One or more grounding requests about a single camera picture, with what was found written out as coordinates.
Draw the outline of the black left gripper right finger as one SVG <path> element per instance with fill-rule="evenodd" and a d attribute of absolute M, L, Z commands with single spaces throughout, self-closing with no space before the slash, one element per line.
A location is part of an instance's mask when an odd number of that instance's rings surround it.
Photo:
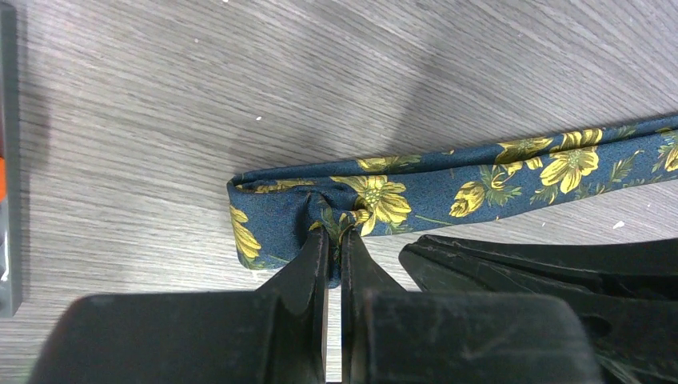
<path fill-rule="evenodd" d="M 600 383 L 583 326 L 562 300 L 538 294 L 409 292 L 370 256 L 341 242 L 345 383 Z"/>

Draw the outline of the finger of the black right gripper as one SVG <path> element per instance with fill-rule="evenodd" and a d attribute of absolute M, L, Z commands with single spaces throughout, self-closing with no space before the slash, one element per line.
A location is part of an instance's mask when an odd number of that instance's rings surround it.
<path fill-rule="evenodd" d="M 677 242 L 505 244 L 425 235 L 401 265 L 423 291 L 543 294 L 577 314 L 608 383 L 677 380 Z"/>

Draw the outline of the blue yellow floral tie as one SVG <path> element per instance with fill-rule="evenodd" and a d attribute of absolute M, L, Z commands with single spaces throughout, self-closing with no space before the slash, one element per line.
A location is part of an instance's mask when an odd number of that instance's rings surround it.
<path fill-rule="evenodd" d="M 227 185 L 240 263 L 271 270 L 327 231 L 330 284 L 344 233 L 382 236 L 488 222 L 677 177 L 677 118 L 497 144 L 256 170 Z"/>

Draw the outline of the orange grey toy block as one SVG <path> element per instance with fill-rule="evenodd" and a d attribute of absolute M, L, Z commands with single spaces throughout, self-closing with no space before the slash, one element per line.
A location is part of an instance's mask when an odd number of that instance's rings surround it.
<path fill-rule="evenodd" d="M 17 11 L 1 2 L 1 317 L 22 304 L 22 197 Z"/>

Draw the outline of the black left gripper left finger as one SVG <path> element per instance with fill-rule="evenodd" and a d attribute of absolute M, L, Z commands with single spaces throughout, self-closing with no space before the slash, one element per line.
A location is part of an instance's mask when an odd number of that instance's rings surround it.
<path fill-rule="evenodd" d="M 252 291 L 98 294 L 73 302 L 32 383 L 323 383 L 329 236 Z"/>

